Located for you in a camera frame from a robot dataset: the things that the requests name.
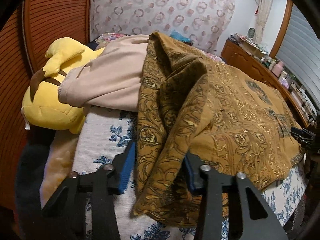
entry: blue floral print sheet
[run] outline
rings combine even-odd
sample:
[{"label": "blue floral print sheet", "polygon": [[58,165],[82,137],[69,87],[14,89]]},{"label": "blue floral print sheet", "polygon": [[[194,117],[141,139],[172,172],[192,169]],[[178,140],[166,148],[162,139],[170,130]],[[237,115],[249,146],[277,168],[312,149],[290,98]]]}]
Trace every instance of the blue floral print sheet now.
[{"label": "blue floral print sheet", "polygon": [[[137,113],[93,106],[82,128],[73,163],[80,174],[95,172],[101,165],[111,163],[122,153],[135,135]],[[305,191],[307,181],[301,164],[293,167],[285,180],[276,181],[263,197],[276,214],[281,225],[292,215]],[[123,195],[114,196],[114,207],[121,240],[192,240],[195,228],[174,228],[156,222],[147,215],[135,217],[132,207],[136,200],[136,182],[131,173]],[[91,198],[86,204],[87,239],[92,239]],[[228,239],[228,220],[222,224],[221,239]]]}]

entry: louvered wooden panel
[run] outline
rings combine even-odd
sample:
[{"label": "louvered wooden panel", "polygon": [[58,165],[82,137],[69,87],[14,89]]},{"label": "louvered wooden panel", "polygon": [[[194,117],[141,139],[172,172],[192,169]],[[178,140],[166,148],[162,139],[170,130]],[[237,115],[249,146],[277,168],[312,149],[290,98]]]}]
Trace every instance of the louvered wooden panel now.
[{"label": "louvered wooden panel", "polygon": [[14,209],[14,178],[26,143],[21,102],[30,78],[22,39],[21,10],[0,32],[0,206]]},{"label": "louvered wooden panel", "polygon": [[45,52],[54,40],[68,36],[88,43],[89,3],[90,0],[25,0],[24,35],[34,72],[44,66]]}]

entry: stuffed animal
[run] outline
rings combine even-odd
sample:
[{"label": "stuffed animal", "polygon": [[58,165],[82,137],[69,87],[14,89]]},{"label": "stuffed animal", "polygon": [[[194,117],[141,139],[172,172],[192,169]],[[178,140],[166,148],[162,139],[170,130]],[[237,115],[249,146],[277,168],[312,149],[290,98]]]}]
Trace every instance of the stuffed animal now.
[{"label": "stuffed animal", "polygon": [[87,64],[103,50],[93,51],[69,37],[55,40],[45,54],[49,60],[32,76],[23,97],[25,119],[36,126],[79,133],[85,120],[83,108],[60,103],[58,87],[71,69]]}]

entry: plush toy tag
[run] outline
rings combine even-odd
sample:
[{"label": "plush toy tag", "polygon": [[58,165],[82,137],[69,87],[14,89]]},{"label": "plush toy tag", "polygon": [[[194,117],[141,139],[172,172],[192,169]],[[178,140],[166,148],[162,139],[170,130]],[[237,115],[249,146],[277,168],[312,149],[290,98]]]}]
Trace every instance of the plush toy tag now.
[{"label": "plush toy tag", "polygon": [[29,124],[29,122],[28,122],[28,120],[27,120],[27,118],[26,118],[26,116],[24,114],[23,108],[21,108],[20,112],[21,112],[21,114],[23,116],[23,119],[24,119],[24,121],[26,123],[25,130],[30,130],[30,124]]}]

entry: beige curtain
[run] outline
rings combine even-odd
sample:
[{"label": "beige curtain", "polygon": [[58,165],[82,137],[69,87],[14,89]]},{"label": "beige curtain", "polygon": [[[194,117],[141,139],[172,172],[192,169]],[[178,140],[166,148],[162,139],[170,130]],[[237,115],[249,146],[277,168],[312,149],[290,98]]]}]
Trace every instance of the beige curtain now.
[{"label": "beige curtain", "polygon": [[214,53],[236,0],[92,0],[91,39],[105,33],[170,35],[178,31],[195,47]]},{"label": "beige curtain", "polygon": [[253,37],[254,43],[261,43],[264,26],[266,25],[273,0],[260,0],[258,9],[258,18],[256,22],[256,31]]}]

